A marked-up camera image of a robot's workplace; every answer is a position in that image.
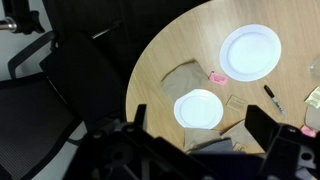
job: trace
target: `paper plate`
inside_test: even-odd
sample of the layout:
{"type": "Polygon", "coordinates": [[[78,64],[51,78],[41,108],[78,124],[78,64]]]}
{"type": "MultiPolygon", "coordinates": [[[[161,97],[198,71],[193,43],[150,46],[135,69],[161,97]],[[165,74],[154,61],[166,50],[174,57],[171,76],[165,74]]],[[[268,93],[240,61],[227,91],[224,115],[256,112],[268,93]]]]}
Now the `paper plate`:
{"type": "Polygon", "coordinates": [[[210,91],[195,89],[177,99],[174,115],[185,128],[212,129],[221,121],[223,106],[210,91]]]}
{"type": "Polygon", "coordinates": [[[258,24],[240,27],[223,42],[220,65],[238,81],[254,81],[269,74],[281,55],[279,37],[270,28],[258,24]]]}

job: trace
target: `gray floor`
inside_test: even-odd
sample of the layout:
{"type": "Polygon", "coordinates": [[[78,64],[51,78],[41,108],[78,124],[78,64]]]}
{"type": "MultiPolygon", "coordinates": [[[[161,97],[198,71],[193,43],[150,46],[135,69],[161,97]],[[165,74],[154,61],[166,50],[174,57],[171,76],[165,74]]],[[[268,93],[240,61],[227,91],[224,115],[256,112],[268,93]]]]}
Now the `gray floor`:
{"type": "MultiPolygon", "coordinates": [[[[87,129],[82,122],[71,134],[74,140],[81,139],[87,133],[87,129]]],[[[66,142],[57,156],[33,179],[34,180],[60,180],[63,178],[76,150],[77,146],[66,142]]]]}

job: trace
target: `round table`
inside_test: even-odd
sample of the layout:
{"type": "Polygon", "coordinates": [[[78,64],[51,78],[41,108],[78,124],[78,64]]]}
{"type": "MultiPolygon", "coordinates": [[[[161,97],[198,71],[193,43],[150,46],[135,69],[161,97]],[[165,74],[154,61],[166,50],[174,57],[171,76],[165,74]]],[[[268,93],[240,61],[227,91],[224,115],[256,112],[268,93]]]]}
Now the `round table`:
{"type": "Polygon", "coordinates": [[[131,75],[126,100],[128,121],[139,104],[147,104],[147,132],[183,149],[184,129],[175,120],[174,102],[163,92],[161,80],[177,66],[192,59],[209,75],[225,74],[219,52],[235,29],[248,24],[271,28],[280,38],[279,63],[267,76],[252,82],[231,78],[225,86],[212,83],[208,90],[224,105],[216,130],[227,130],[246,112],[226,107],[231,95],[256,104],[277,122],[300,128],[307,104],[304,100],[319,85],[309,66],[320,56],[320,1],[317,0],[213,0],[202,4],[166,26],[147,46],[131,75]],[[281,115],[264,91],[267,84],[286,111],[281,115]]]}

